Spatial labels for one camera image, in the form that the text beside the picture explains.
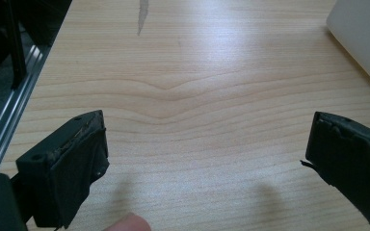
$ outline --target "finger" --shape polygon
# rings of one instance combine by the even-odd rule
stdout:
[[[151,227],[145,219],[130,213],[104,231],[151,231]]]

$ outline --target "white object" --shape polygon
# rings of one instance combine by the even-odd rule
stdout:
[[[338,0],[327,26],[370,75],[370,0]]]

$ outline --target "black device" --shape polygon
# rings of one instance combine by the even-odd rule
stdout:
[[[315,113],[305,158],[370,223],[370,128],[347,117]]]
[[[109,162],[103,113],[72,118],[16,160],[18,174],[0,173],[0,230],[68,228],[90,185]]]

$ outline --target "light wood surface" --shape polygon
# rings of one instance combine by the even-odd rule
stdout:
[[[299,162],[315,111],[370,127],[370,78],[326,28],[333,0],[141,2],[72,2],[1,172],[101,109],[111,165],[70,230],[129,211],[153,230],[370,230]]]

